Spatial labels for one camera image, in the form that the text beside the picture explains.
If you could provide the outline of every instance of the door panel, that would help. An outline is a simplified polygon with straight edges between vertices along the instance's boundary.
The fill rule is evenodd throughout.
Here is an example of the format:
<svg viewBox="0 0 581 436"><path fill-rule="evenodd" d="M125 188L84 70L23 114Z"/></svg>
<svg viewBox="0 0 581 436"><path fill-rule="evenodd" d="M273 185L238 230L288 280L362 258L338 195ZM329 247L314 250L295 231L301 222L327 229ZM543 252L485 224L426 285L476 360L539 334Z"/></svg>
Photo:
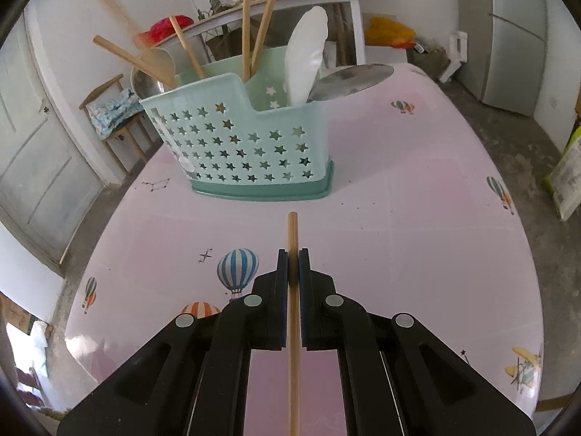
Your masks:
<svg viewBox="0 0 581 436"><path fill-rule="evenodd" d="M59 262L103 184L48 102L22 18L0 49L0 133L0 208Z"/></svg>

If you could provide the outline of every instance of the white table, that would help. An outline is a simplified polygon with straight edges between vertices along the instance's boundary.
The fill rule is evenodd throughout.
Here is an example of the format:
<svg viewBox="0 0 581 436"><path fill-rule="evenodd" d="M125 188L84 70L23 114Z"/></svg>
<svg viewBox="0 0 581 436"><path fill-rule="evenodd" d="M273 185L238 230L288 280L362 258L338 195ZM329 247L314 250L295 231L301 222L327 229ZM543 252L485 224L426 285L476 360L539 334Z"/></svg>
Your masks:
<svg viewBox="0 0 581 436"><path fill-rule="evenodd" d="M300 6L313 6L329 3L349 3L351 8L351 20L353 23L357 65L365 64L365 41L363 38L363 21L361 19L361 6L359 6L359 0L277 0L274 9L277 11L278 9L289 9ZM265 5L266 0L252 1L251 16L262 14ZM242 20L242 7L227 9L226 11L184 28L184 34L186 39L190 39L192 37L200 36L212 29L219 28L224 24L234 23L235 21L240 20ZM175 34L173 34L156 44L156 47L158 46L172 53L172 48L179 46L179 42L176 39Z"/></svg>

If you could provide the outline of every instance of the yellow plastic bag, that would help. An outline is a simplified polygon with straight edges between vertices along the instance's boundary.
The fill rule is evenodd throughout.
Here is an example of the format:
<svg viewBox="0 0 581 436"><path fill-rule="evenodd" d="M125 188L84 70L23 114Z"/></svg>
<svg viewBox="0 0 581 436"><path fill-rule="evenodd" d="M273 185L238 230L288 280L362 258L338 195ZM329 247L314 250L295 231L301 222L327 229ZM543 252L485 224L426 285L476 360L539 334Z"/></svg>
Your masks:
<svg viewBox="0 0 581 436"><path fill-rule="evenodd" d="M365 31L365 44L368 46L400 46L411 42L415 31L405 24L392 21L383 16L370 19L369 28Z"/></svg>

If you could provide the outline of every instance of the wooden chopstick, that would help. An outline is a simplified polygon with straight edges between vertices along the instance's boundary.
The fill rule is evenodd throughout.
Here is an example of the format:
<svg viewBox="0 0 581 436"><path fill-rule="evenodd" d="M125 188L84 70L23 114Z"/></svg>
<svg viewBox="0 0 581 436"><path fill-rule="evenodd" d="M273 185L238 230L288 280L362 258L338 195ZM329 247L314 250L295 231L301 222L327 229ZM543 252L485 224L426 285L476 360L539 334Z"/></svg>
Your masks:
<svg viewBox="0 0 581 436"><path fill-rule="evenodd" d="M171 22L171 25L174 27L175 34L178 36L179 42L181 43L186 54L190 58L190 62L192 63L194 70L196 71L198 77L200 78L200 80L203 78L206 78L206 74L204 73L204 69L202 68L202 66L198 62L198 60L196 58L196 54L194 54L194 51L192 51L192 48L190 48L190 45L188 45L188 42L185 40L184 32L181 30L181 27L179 27L178 20L175 19L175 16L170 16L170 22Z"/></svg>
<svg viewBox="0 0 581 436"><path fill-rule="evenodd" d="M126 62L137 67L139 70L144 72L145 74L149 75L150 77L155 78L155 80L161 82L162 84L166 85L167 87L173 89L178 86L175 79L172 77L170 78L168 74L164 73L162 69L159 67L153 67L149 64L146 64L141 59L135 57L133 54L125 51L125 49L116 46L111 41L108 41L104 37L99 35L93 38L93 42L97 44L99 47L105 49L106 51L111 52L111 54L123 59Z"/></svg>
<svg viewBox="0 0 581 436"><path fill-rule="evenodd" d="M298 290L298 215L288 215L289 436L300 435L300 296Z"/></svg>
<svg viewBox="0 0 581 436"><path fill-rule="evenodd" d="M251 0L242 0L242 82L251 77Z"/></svg>
<svg viewBox="0 0 581 436"><path fill-rule="evenodd" d="M258 68L258 59L260 57L260 51L264 45L264 40L266 38L266 32L268 31L268 25L270 25L270 18L272 17L272 12L274 11L274 4L277 0L267 0L264 6L264 12L262 13L262 19L260 20L260 28L258 30L258 35L256 36L255 49L252 53L252 63L251 63L251 76L256 73Z"/></svg>

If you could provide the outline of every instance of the concrete floor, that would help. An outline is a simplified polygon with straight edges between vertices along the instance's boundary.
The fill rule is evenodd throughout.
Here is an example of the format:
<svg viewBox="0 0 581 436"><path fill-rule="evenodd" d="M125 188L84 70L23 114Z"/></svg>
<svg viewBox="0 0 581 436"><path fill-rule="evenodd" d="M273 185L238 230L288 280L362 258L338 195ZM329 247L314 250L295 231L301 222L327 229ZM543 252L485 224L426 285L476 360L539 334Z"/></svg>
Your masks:
<svg viewBox="0 0 581 436"><path fill-rule="evenodd" d="M496 163L529 238L545 323L541 399L568 394L581 380L581 215L577 211L568 222L560 222L553 201L542 189L543 177L555 167L560 153L532 118L487 107L457 82L443 90ZM67 285L55 315L48 356L51 378L66 406L75 405L96 385L66 351L64 330L70 307L92 250L131 181L101 195L68 255ZM536 415L537 427L556 413Z"/></svg>

